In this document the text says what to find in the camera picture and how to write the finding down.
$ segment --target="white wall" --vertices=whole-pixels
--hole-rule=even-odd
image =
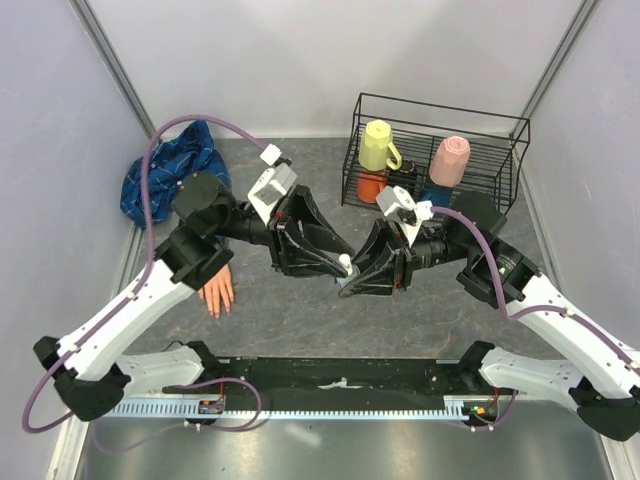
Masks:
[[[640,3],[601,2],[534,115],[525,172],[565,293],[640,348]]]
[[[20,428],[44,373],[31,349],[109,298],[131,225],[120,182],[146,141],[67,2],[0,6],[0,477],[35,480],[57,431]],[[36,410],[61,415],[52,386]]]
[[[519,114],[579,0],[90,0],[156,124],[344,135],[360,91]]]

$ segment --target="blue towel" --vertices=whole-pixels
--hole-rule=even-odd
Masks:
[[[142,157],[131,165],[122,183],[120,209],[134,223],[144,228],[141,198]],[[189,125],[175,140],[160,143],[151,155],[149,194],[153,223],[165,221],[171,213],[171,202],[178,194],[178,182],[193,172],[211,172],[227,188],[231,177],[220,153],[215,149],[207,122],[198,120]]]

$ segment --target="dish rack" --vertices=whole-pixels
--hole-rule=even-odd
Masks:
[[[502,213],[516,201],[520,168],[531,141],[528,118],[360,93],[342,167],[341,205],[378,208],[357,195],[358,178],[366,172],[358,162],[360,139],[366,124],[375,119],[391,125],[393,143],[403,157],[402,171],[374,173],[386,178],[387,185],[401,186],[419,200],[431,183],[429,168],[440,142],[459,135],[469,141],[471,155],[452,200],[460,192],[480,191],[489,194]]]

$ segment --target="yellow mug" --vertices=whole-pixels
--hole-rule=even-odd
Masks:
[[[382,120],[367,123],[360,139],[358,161],[371,172],[379,172],[387,167],[391,170],[400,168],[402,156],[393,144],[391,125]]]

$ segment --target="finger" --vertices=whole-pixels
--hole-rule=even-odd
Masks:
[[[209,314],[213,316],[213,293],[211,292],[211,288],[208,288],[205,293],[205,298],[207,299],[207,308],[209,309]]]
[[[229,299],[231,299],[231,303],[235,302],[235,296],[233,294],[233,284],[231,283],[231,276],[228,276],[224,279],[225,286],[227,287],[227,292],[229,292]]]
[[[220,284],[215,282],[211,288],[211,297],[213,297],[213,316],[220,318]]]
[[[225,282],[222,282],[222,285],[220,286],[220,296],[224,302],[224,309],[229,313],[231,311],[231,300],[229,299],[229,292],[227,291],[227,285]]]

